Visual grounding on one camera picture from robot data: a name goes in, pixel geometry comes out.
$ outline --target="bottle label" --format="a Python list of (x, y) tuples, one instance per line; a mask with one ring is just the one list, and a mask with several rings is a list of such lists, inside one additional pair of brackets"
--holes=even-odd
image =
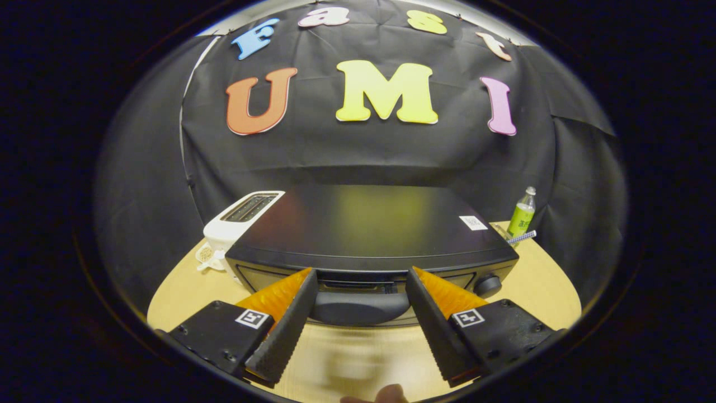
[(527, 228), (530, 226), (530, 222), (532, 222), (533, 215), (535, 215), (534, 212), (526, 212), (519, 207), (515, 207), (515, 212), (512, 214), (512, 220), (510, 221), (510, 226), (507, 228), (507, 233), (510, 237), (519, 237), (527, 232)]

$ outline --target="white label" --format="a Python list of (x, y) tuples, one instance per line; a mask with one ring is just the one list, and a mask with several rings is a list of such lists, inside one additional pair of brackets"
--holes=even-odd
[(253, 309), (247, 309), (238, 318), (236, 318), (236, 322), (239, 322), (242, 325), (248, 326), (250, 328), (258, 329), (268, 317), (269, 315), (263, 312), (258, 312), (257, 310)]
[(466, 223), (467, 226), (473, 231), (477, 231), (479, 229), (487, 229), (487, 227), (475, 216), (460, 216), (460, 219), (463, 220), (464, 223)]
[(454, 313), (453, 318), (455, 318), (461, 328), (477, 325), (478, 323), (482, 323), (485, 321), (482, 315), (474, 308), (470, 310), (464, 310), (463, 312)]

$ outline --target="finger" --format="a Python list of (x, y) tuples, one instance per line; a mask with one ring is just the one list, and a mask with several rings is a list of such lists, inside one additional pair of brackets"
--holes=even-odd
[(343, 396), (340, 400), (340, 403), (372, 403), (368, 402), (367, 400), (358, 399), (357, 397), (353, 396)]
[(392, 384), (378, 391), (375, 403), (408, 403), (399, 384)]

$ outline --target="foam letter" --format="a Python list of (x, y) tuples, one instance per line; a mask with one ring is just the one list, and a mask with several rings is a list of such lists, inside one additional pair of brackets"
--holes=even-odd
[(510, 88), (504, 82), (489, 77), (480, 77), (480, 81), (488, 88), (493, 111), (493, 117), (488, 122), (488, 127), (495, 133), (514, 136), (517, 134), (517, 128), (512, 124), (510, 103), (507, 100)]
[(343, 7), (327, 7), (308, 13), (308, 16), (299, 21), (299, 27), (315, 27), (316, 25), (342, 25), (350, 21), (346, 18), (348, 9)]
[(402, 107), (397, 111), (400, 120), (426, 124), (437, 122), (437, 113), (430, 104), (427, 78), (432, 70), (428, 66), (403, 63), (390, 81), (366, 60), (340, 62), (337, 68), (346, 75), (343, 108), (336, 111), (336, 119), (341, 122), (370, 118), (370, 109), (363, 106), (363, 94), (383, 120), (388, 119), (402, 96)]
[(433, 34), (444, 34), (448, 31), (445, 25), (441, 24), (440, 17), (436, 15), (418, 10), (410, 10), (407, 15), (410, 17), (407, 23), (415, 29), (432, 32)]
[(258, 78), (246, 78), (229, 85), (228, 107), (226, 108), (226, 125), (234, 133), (245, 136), (260, 133), (279, 124), (286, 114), (287, 100), (289, 98), (289, 79), (299, 71), (293, 67), (280, 69), (266, 75), (266, 81), (271, 82), (271, 95), (268, 109), (261, 116), (248, 114), (248, 99), (251, 88), (256, 85)]
[(508, 62), (512, 61), (512, 56), (506, 54), (505, 52), (503, 52), (502, 49), (500, 49), (501, 47), (505, 47), (505, 45), (501, 44), (500, 42), (497, 42), (497, 39), (495, 39), (492, 35), (485, 34), (483, 32), (476, 32), (476, 34), (485, 40), (485, 44), (488, 46), (488, 49), (493, 51), (493, 53), (496, 54), (497, 57), (503, 60), (507, 60)]
[(233, 40), (231, 44), (237, 44), (239, 49), (241, 49), (238, 59), (244, 60), (255, 51), (269, 44), (271, 40), (268, 38), (274, 34), (274, 28), (271, 27), (271, 25), (274, 25), (276, 22), (279, 22), (278, 18), (269, 19), (267, 22), (264, 22), (256, 28), (252, 28)]

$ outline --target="orange letter u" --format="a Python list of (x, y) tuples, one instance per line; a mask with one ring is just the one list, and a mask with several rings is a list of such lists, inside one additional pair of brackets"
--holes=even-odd
[(294, 67), (280, 69), (266, 75), (266, 81), (271, 83), (268, 109), (263, 115), (251, 116), (248, 114), (248, 99), (251, 88), (258, 82), (258, 78), (251, 77), (237, 81), (226, 88), (228, 94), (228, 107), (226, 108), (226, 125), (234, 133), (245, 136), (260, 133), (279, 124), (286, 114), (287, 100), (289, 99), (289, 80), (298, 70)]

